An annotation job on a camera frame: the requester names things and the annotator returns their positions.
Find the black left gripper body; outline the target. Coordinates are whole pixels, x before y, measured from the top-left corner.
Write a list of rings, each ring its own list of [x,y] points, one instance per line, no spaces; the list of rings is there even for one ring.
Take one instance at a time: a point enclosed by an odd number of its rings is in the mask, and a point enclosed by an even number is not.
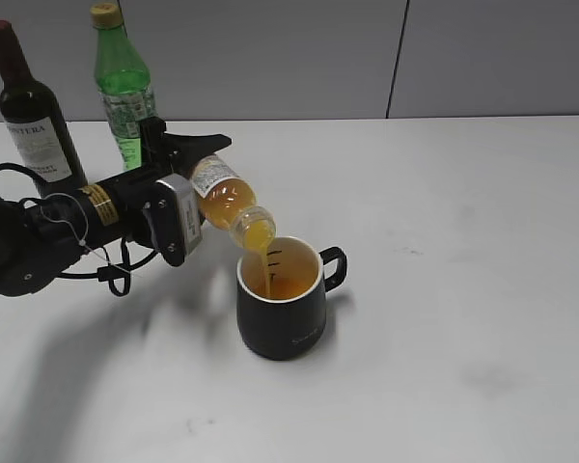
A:
[[[120,238],[153,246],[151,230],[142,212],[152,184],[168,167],[162,159],[162,135],[169,133],[157,116],[139,122],[142,165],[81,189],[79,202],[86,211],[90,246],[103,246]]]

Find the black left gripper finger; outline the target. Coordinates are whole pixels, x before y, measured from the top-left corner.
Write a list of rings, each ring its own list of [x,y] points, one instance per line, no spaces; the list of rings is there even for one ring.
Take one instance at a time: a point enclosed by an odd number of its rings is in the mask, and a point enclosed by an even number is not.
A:
[[[161,176],[178,174],[189,178],[200,161],[231,144],[232,139],[223,134],[190,136],[164,133],[161,154],[168,167]]]

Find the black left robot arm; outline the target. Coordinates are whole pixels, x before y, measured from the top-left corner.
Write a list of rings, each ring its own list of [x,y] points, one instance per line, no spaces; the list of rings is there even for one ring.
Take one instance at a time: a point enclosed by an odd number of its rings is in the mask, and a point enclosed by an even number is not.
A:
[[[42,199],[0,197],[1,295],[35,293],[67,279],[68,268],[114,241],[135,242],[171,266],[183,265],[205,221],[188,176],[232,140],[172,134],[158,117],[139,127],[140,167]]]

